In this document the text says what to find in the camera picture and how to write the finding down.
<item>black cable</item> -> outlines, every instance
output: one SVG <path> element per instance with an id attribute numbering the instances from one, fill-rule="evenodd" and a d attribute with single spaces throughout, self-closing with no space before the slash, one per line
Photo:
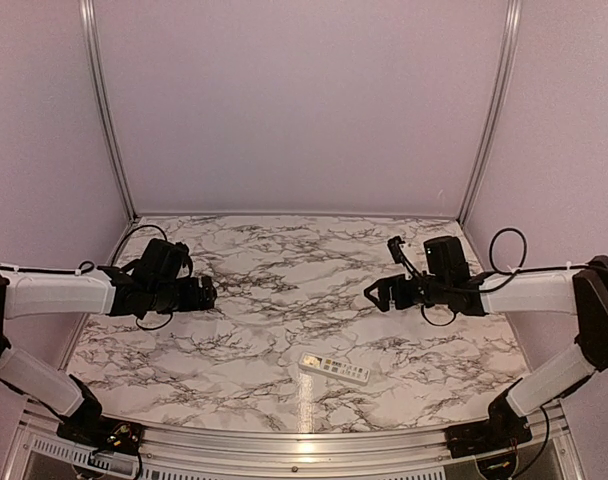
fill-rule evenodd
<path id="1" fill-rule="evenodd" d="M 168 316 L 168 320 L 166 322 L 164 322 L 161 325 L 158 325 L 156 327 L 144 327 L 142 326 L 142 324 L 139 322 L 139 319 L 135 319 L 135 325 L 137 325 L 140 330 L 145 330 L 147 332 L 153 332 L 155 330 L 159 330 L 160 328 L 164 328 L 166 325 L 168 325 L 169 323 L 171 323 L 171 320 L 173 320 L 173 312 L 171 312 Z"/>
<path id="2" fill-rule="evenodd" d="M 424 318 L 424 320 L 427 321 L 427 323 L 429 325 L 433 325 L 434 327 L 448 327 L 451 323 L 453 323 L 455 321 L 455 319 L 457 318 L 457 313 L 453 314 L 453 318 L 451 318 L 448 322 L 446 323 L 433 323 L 431 322 L 428 317 L 426 316 L 426 307 L 424 305 L 420 306 L 420 313 L 422 314 L 422 317 Z"/>
<path id="3" fill-rule="evenodd" d="M 537 462 L 537 459 L 542 456 L 542 454 L 544 453 L 544 450 L 546 449 L 546 445 L 548 444 L 548 439 L 551 435 L 551 421 L 548 418 L 548 414 L 546 413 L 546 410 L 544 410 L 544 407 L 540 407 L 540 410 L 542 411 L 542 413 L 544 414 L 544 418 L 546 419 L 546 435 L 544 435 L 544 442 L 542 443 L 542 447 L 537 452 L 537 454 L 532 458 L 532 460 L 530 462 L 528 462 L 528 464 L 523 469 L 521 469 L 515 475 L 511 476 L 511 480 L 515 480 L 516 478 L 524 475 L 524 473 L 529 468 L 531 468 L 535 462 Z"/>
<path id="4" fill-rule="evenodd" d="M 142 455 L 140 454 L 139 450 L 137 451 L 137 465 L 137 474 L 133 477 L 133 480 L 139 480 L 144 474 L 144 465 L 142 465 Z"/>
<path id="5" fill-rule="evenodd" d="M 515 272 L 506 272 L 506 271 L 503 271 L 503 270 L 500 270 L 499 268 L 497 268 L 497 265 L 495 264 L 495 257 L 494 257 L 495 242 L 497 242 L 497 240 L 503 234 L 508 233 L 508 232 L 515 233 L 522 239 L 522 258 L 520 259 L 520 263 L 518 264 L 517 268 L 522 268 L 524 266 L 524 263 L 526 262 L 526 255 L 528 253 L 528 242 L 526 241 L 526 236 L 524 235 L 524 233 L 522 233 L 521 230 L 519 230 L 518 228 L 515 228 L 515 227 L 502 228 L 501 230 L 498 230 L 495 233 L 495 235 L 493 235 L 493 238 L 491 239 L 491 243 L 488 246 L 488 260 L 491 263 L 491 268 L 493 269 L 493 271 L 495 273 L 510 276 L 510 275 L 513 275 L 513 273 L 515 273 Z"/>
<path id="6" fill-rule="evenodd" d="M 61 268 L 34 268 L 34 267 L 12 267 L 10 265 L 1 265 L 0 270 L 3 272 L 18 272 L 18 273 L 50 273 L 52 275 L 85 275 L 95 270 L 95 264 L 90 260 L 84 260 L 80 263 L 77 270 L 61 269 Z"/>
<path id="7" fill-rule="evenodd" d="M 131 235 L 133 235 L 135 232 L 142 230 L 144 228 L 154 228 L 155 230 L 159 231 L 162 234 L 162 236 L 164 237 L 164 240 L 168 242 L 168 236 L 166 235 L 166 232 L 162 229 L 162 227 L 160 227 L 158 225 L 153 225 L 151 223 L 147 223 L 146 225 L 140 225 L 138 227 L 135 227 L 133 230 L 128 232 L 126 235 L 124 235 L 124 238 L 122 238 L 120 243 L 117 245 L 117 248 L 115 249 L 115 253 L 113 253 L 113 256 L 111 257 L 111 262 L 110 262 L 111 266 L 115 265 L 115 260 L 117 260 L 117 256 L 119 255 L 120 250 L 126 243 L 126 240 L 128 240 L 131 237 Z"/>

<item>white marble tabletop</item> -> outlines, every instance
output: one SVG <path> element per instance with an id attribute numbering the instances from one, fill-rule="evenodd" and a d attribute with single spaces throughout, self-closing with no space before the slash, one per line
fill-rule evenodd
<path id="1" fill-rule="evenodd" d="M 336 217 L 155 217 L 212 275 L 216 309 L 178 313 L 161 330 L 134 317 L 92 316 L 68 366 L 107 414 L 189 427 L 257 432 L 355 432 L 483 417 L 526 371 L 503 316 L 428 325 L 417 307 L 380 313 L 363 289 L 402 273 L 386 241 L 457 235 L 444 220 Z M 138 257 L 137 232 L 118 264 Z M 450 312 L 428 310 L 435 322 Z M 148 326 L 164 318 L 151 314 Z M 302 372 L 305 351 L 371 369 L 367 386 Z"/>

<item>remote control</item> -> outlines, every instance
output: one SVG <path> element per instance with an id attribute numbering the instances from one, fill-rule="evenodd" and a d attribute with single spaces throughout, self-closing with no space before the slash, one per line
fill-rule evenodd
<path id="1" fill-rule="evenodd" d="M 347 382 L 366 385 L 368 383 L 368 368 L 358 367 L 350 363 L 339 362 L 329 357 L 321 357 L 313 353 L 305 353 L 300 359 L 300 368 L 314 373 L 321 373 L 327 377 L 345 380 Z"/>

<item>lavender wall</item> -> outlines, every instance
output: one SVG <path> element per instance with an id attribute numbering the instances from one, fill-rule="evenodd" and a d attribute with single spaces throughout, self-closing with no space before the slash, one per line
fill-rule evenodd
<path id="1" fill-rule="evenodd" d="M 527 234 L 530 265 L 608 254 L 608 1 L 524 3 L 514 76 L 468 228 L 485 251 L 506 225 Z M 516 253 L 502 253 L 515 264 Z M 567 317 L 512 320 L 534 367 L 577 332 Z M 608 479 L 608 371 L 564 408 L 587 478 Z"/>
<path id="2" fill-rule="evenodd" d="M 98 2 L 140 212 L 457 211 L 506 2 Z"/>
<path id="3" fill-rule="evenodd" d="M 0 260 L 105 261 L 126 226 L 77 2 L 0 0 Z M 73 317 L 20 319 L 11 342 L 56 362 Z M 23 401 L 0 384 L 0 474 Z"/>

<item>camera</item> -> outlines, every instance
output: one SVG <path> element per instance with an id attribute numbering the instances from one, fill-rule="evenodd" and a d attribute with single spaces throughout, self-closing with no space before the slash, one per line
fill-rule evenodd
<path id="1" fill-rule="evenodd" d="M 188 274 L 177 278 L 182 268 Z M 154 238 L 142 256 L 122 268 L 99 267 L 116 288 L 110 316 L 147 312 L 160 314 L 209 310 L 215 306 L 217 291 L 209 276 L 193 277 L 193 261 L 188 247 Z"/>

